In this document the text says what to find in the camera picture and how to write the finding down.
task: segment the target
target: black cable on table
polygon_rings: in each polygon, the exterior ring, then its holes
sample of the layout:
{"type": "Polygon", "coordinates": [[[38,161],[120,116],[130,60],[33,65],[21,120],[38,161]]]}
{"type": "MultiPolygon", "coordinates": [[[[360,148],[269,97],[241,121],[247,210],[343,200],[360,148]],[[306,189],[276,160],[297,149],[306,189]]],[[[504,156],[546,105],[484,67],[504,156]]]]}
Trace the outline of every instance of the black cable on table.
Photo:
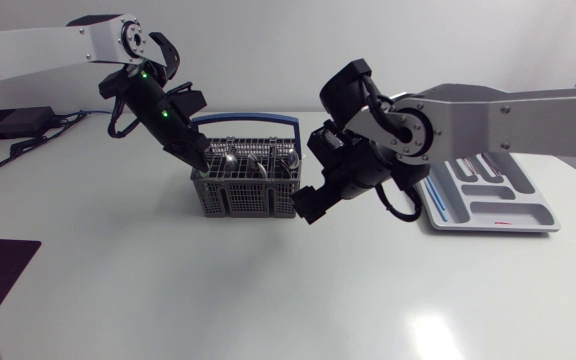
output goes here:
{"type": "Polygon", "coordinates": [[[73,126],[77,125],[77,124],[78,124],[81,120],[83,120],[88,114],[93,113],[93,112],[97,113],[97,112],[100,112],[100,111],[78,111],[78,112],[73,113],[73,114],[68,114],[68,115],[56,115],[56,116],[54,116],[54,117],[53,117],[53,121],[54,121],[54,120],[57,120],[57,121],[66,120],[66,121],[61,125],[61,129],[60,129],[58,132],[56,132],[56,133],[54,133],[53,135],[50,135],[50,136],[43,136],[43,137],[41,137],[41,138],[35,139],[35,140],[36,140],[35,145],[29,146],[29,147],[26,147],[26,148],[14,149],[14,145],[15,145],[15,144],[13,144],[13,145],[11,146],[11,152],[10,152],[9,157],[6,158],[6,159],[4,159],[4,160],[2,160],[2,161],[0,161],[0,168],[3,167],[4,165],[9,164],[9,163],[12,162],[12,161],[18,159],[19,157],[21,157],[21,156],[23,156],[23,155],[25,155],[25,154],[33,151],[33,150],[35,150],[35,149],[37,149],[37,148],[45,145],[46,143],[48,143],[48,142],[50,142],[50,141],[58,138],[58,137],[61,136],[63,133],[65,133],[66,131],[68,131],[70,128],[72,128],[73,126]],[[67,118],[74,116],[74,114],[76,114],[77,117],[76,117],[74,120],[72,120],[72,121],[67,121],[67,118]]]}
{"type": "Polygon", "coordinates": [[[414,187],[410,187],[404,190],[404,193],[408,196],[408,198],[410,198],[410,200],[412,200],[415,206],[415,211],[412,214],[404,214],[395,209],[392,206],[392,204],[390,204],[390,201],[388,201],[388,197],[386,197],[386,193],[384,192],[384,188],[381,186],[381,184],[377,184],[375,186],[375,190],[377,190],[377,196],[379,196],[379,200],[381,200],[381,203],[384,204],[386,210],[390,211],[390,213],[393,214],[397,219],[406,222],[413,222],[419,219],[419,217],[421,216],[423,203],[421,202],[421,197],[419,196],[419,193],[414,187]]]}

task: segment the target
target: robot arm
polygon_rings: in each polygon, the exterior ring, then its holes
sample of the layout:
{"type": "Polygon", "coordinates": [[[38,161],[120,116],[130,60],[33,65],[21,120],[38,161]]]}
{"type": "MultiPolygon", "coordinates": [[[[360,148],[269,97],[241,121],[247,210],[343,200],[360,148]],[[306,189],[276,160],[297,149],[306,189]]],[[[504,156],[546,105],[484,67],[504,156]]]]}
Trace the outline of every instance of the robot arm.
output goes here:
{"type": "Polygon", "coordinates": [[[190,83],[163,91],[177,72],[179,54],[162,34],[147,38],[129,14],[85,16],[63,28],[0,32],[0,81],[85,62],[124,64],[99,85],[104,98],[116,97],[108,128],[112,137],[121,138],[143,123],[164,150],[200,170],[207,168],[209,142],[190,122],[206,102],[190,83]],[[117,131],[124,105],[137,119],[117,131]]]}
{"type": "Polygon", "coordinates": [[[389,178],[415,204],[414,214],[395,216],[413,221],[421,202],[412,185],[431,163],[482,152],[576,156],[576,88],[505,93],[445,84],[388,98],[370,75],[364,60],[353,61],[320,93],[332,121],[312,133],[308,146],[326,181],[293,195],[309,223],[372,188],[389,206],[380,185],[389,178]]]}

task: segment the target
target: basket handle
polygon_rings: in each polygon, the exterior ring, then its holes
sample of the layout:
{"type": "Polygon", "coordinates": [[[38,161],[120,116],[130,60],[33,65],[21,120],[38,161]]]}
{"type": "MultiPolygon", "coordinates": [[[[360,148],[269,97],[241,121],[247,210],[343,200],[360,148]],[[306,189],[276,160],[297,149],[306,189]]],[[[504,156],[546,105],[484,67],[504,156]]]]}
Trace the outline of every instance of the basket handle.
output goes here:
{"type": "Polygon", "coordinates": [[[291,116],[265,114],[265,113],[222,113],[214,115],[199,116],[192,119],[192,128],[199,131],[199,125],[210,124],[222,121],[264,121],[277,124],[292,125],[295,132],[295,150],[301,158],[301,136],[299,135],[299,119],[291,116]]]}

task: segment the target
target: cutlery basket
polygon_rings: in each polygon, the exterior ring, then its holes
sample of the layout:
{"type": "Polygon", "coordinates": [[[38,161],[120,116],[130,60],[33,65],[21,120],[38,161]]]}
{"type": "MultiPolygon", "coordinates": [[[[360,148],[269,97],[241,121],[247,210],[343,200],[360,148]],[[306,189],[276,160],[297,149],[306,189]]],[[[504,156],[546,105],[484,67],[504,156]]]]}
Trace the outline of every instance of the cutlery basket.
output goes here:
{"type": "Polygon", "coordinates": [[[290,138],[210,138],[206,150],[208,171],[193,169],[190,179],[195,184],[206,217],[293,218],[295,210],[290,195],[299,190],[301,161],[289,164],[289,154],[296,151],[301,160],[301,141],[297,118],[262,113],[226,113],[197,117],[199,125],[224,121],[264,121],[291,125],[290,138]],[[226,155],[236,158],[234,170],[225,169],[226,155]],[[249,154],[266,170],[249,166],[249,154]]]}

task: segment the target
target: blue strip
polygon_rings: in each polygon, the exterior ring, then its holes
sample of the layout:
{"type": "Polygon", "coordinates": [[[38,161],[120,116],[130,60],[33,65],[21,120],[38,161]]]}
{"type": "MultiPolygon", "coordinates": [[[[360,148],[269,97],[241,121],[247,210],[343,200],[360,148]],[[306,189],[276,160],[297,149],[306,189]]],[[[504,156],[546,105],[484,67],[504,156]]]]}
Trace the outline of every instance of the blue strip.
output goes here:
{"type": "Polygon", "coordinates": [[[439,211],[439,215],[441,215],[441,219],[444,222],[447,222],[448,219],[446,218],[446,214],[444,214],[444,211],[441,210],[441,207],[439,206],[439,199],[436,198],[436,195],[435,195],[435,193],[433,193],[432,189],[430,188],[430,183],[427,181],[427,179],[428,178],[424,179],[424,185],[426,185],[426,190],[430,194],[430,198],[432,199],[432,202],[435,203],[435,207],[437,207],[437,210],[439,211]]]}
{"type": "Polygon", "coordinates": [[[426,177],[426,179],[428,179],[428,183],[430,184],[430,187],[432,188],[432,192],[435,194],[437,201],[439,201],[439,206],[441,206],[442,210],[446,210],[446,205],[444,205],[444,202],[441,199],[441,196],[439,195],[439,191],[437,191],[437,187],[435,186],[435,183],[432,181],[432,178],[430,176],[428,176],[428,177],[426,177]]]}

